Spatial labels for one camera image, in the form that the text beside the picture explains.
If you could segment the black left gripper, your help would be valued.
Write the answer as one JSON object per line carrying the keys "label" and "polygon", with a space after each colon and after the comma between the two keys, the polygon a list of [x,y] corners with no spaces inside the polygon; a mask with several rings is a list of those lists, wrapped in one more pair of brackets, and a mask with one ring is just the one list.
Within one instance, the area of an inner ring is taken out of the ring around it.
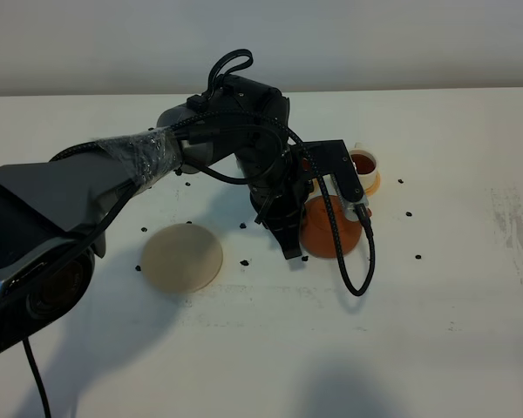
{"label": "black left gripper", "polygon": [[309,162],[299,145],[283,150],[271,138],[255,138],[237,152],[257,219],[272,233],[286,260],[302,257],[301,224],[305,202],[314,191]]}

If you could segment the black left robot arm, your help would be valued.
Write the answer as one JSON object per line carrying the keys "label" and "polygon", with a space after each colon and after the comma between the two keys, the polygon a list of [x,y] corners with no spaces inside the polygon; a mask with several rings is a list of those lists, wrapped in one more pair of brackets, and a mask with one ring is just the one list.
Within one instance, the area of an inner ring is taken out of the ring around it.
{"label": "black left robot arm", "polygon": [[133,196],[170,172],[201,172],[235,156],[255,206],[278,189],[284,218],[304,198],[285,179],[289,100],[275,87],[218,76],[164,111],[154,128],[63,150],[44,163],[0,167],[0,353],[69,312],[89,286],[105,230]]}

